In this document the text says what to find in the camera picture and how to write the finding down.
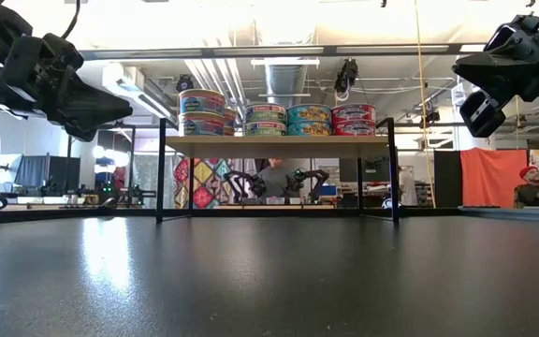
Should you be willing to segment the black table mat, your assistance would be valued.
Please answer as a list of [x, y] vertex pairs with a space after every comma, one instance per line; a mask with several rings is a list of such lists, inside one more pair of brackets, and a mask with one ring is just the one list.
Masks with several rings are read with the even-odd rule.
[[1, 224], [0, 336], [539, 336], [539, 223]]

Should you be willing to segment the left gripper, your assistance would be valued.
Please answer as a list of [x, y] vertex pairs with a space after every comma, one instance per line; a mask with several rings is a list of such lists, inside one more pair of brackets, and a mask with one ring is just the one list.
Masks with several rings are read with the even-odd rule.
[[123, 98], [82, 81], [83, 58], [73, 44], [53, 35], [16, 38], [0, 60], [0, 108], [63, 123], [65, 132], [91, 142], [96, 126], [132, 114]]

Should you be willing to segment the silver ribbed ceiling duct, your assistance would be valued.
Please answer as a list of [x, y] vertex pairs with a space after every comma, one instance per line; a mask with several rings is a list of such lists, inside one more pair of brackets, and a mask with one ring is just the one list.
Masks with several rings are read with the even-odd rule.
[[307, 66], [265, 66], [265, 80], [269, 103], [286, 108], [301, 103]]

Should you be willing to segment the red label can silver lid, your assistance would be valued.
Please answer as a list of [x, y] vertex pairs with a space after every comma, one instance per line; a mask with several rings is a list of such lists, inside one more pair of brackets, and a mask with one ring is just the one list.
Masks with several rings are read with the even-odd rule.
[[347, 104], [334, 107], [331, 110], [332, 123], [343, 123], [349, 121], [370, 121], [375, 122], [375, 107], [369, 104]]
[[333, 126], [337, 136], [374, 136], [375, 123], [366, 120], [340, 122]]

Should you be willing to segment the black table frame rails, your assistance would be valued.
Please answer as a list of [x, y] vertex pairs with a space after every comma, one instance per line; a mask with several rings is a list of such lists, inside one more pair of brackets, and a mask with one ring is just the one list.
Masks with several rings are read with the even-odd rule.
[[394, 216], [391, 210], [383, 209], [272, 209], [268, 207], [252, 209], [211, 209], [211, 210], [171, 210], [161, 212], [142, 209], [53, 209], [27, 211], [0, 211], [0, 224], [13, 222], [55, 220], [89, 217], [151, 217], [155, 220], [181, 217], [310, 217], [344, 218], [370, 217], [380, 220], [400, 221], [411, 217], [470, 216], [480, 218], [509, 219], [539, 222], [539, 209], [499, 209], [499, 208], [403, 208]]

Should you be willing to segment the white ceiling air duct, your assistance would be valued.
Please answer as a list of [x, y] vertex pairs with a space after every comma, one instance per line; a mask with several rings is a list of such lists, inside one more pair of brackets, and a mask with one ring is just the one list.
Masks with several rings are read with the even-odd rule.
[[102, 70], [102, 86], [114, 95], [132, 99], [159, 119], [177, 117], [177, 103], [135, 66], [106, 65]]

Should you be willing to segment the black panel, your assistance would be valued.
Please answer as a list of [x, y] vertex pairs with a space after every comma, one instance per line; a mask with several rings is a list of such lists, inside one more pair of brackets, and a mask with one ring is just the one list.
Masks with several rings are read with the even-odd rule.
[[434, 153], [435, 198], [438, 208], [462, 205], [462, 169], [459, 152]]

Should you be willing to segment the black rack frame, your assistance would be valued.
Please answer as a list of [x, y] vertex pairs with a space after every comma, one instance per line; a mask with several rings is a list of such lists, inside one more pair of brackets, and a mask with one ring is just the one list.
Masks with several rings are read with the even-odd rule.
[[115, 125], [98, 129], [88, 142], [75, 139], [62, 130], [60, 156], [78, 158], [78, 187], [96, 189], [103, 179], [120, 180], [124, 186], [133, 181], [134, 151], [137, 129], [132, 125]]

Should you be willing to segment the wooden shelf black metal frame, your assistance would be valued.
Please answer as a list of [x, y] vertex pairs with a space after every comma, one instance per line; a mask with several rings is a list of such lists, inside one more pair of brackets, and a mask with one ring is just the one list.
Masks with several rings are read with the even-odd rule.
[[[377, 124], [386, 128], [384, 137], [368, 136], [282, 136], [282, 137], [230, 137], [230, 136], [190, 136], [166, 135], [166, 123], [159, 128], [157, 150], [157, 187], [155, 219], [161, 223], [164, 218], [180, 217], [371, 217], [389, 219], [398, 224], [401, 217], [399, 207], [398, 156], [395, 145], [395, 123], [389, 117]], [[330, 209], [319, 207], [270, 207], [253, 206], [241, 209], [196, 210], [194, 188], [188, 188], [190, 204], [184, 210], [164, 207], [164, 178], [166, 148], [194, 160], [196, 158], [355, 158], [357, 161], [357, 207], [355, 209]], [[390, 197], [393, 202], [390, 212], [371, 210], [363, 207], [361, 160], [372, 155], [374, 150], [388, 150]]]

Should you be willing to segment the orange cloth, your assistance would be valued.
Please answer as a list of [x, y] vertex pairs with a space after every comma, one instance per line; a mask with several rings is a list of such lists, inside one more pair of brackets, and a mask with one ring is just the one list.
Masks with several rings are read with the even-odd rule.
[[519, 172], [527, 166], [527, 151], [472, 148], [460, 152], [462, 205], [513, 209], [515, 188], [524, 184]]

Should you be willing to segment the colourful patchwork quilt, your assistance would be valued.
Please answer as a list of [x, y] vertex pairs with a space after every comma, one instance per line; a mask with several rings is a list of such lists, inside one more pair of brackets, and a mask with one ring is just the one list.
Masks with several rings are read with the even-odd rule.
[[213, 209], [233, 201], [233, 191], [224, 175], [234, 168], [232, 159], [178, 157], [173, 167], [175, 209], [186, 209], [190, 196], [190, 164], [194, 164], [193, 208]]

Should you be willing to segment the teal label can silver lid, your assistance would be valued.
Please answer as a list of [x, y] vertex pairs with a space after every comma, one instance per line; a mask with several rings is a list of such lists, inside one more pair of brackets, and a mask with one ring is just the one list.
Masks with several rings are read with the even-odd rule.
[[299, 122], [322, 122], [331, 121], [330, 107], [322, 104], [299, 104], [291, 106], [286, 110], [287, 122], [290, 124]]
[[331, 132], [329, 123], [317, 121], [296, 122], [287, 127], [288, 136], [329, 136]]

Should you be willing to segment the blue grey partition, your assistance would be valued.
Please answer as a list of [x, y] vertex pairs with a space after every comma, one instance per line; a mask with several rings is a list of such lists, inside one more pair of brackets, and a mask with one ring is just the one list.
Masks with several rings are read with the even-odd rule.
[[58, 191], [65, 186], [77, 189], [80, 180], [80, 159], [51, 155], [23, 156], [14, 183], [37, 187], [51, 182]]

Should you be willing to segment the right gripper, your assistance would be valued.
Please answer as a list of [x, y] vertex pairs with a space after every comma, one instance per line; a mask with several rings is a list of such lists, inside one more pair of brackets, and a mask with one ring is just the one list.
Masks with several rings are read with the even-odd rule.
[[452, 70], [496, 102], [539, 97], [539, 17], [518, 15], [497, 28], [482, 52], [458, 59]]

